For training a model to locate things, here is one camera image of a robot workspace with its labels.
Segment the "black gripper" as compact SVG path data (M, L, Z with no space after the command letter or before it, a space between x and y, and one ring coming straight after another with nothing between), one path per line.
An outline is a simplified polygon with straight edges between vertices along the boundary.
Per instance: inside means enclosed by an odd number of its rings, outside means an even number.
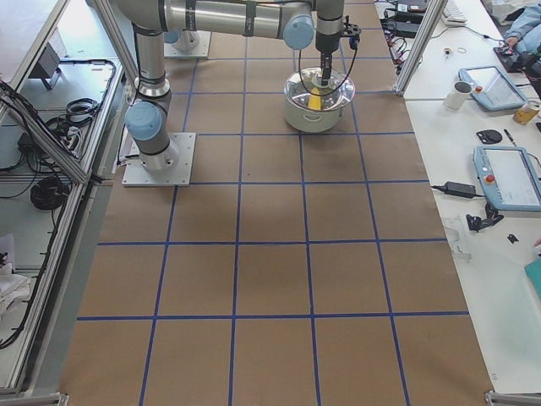
M339 47L343 31L343 1L317 0L315 2L317 15L315 46L320 54L321 86L327 87L332 73L332 55Z

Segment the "person hand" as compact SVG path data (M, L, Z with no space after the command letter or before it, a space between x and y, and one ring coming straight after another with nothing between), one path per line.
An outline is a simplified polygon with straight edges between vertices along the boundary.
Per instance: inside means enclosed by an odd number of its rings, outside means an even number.
M520 38L516 36L509 36L505 38L505 44L510 48L513 48L519 41Z

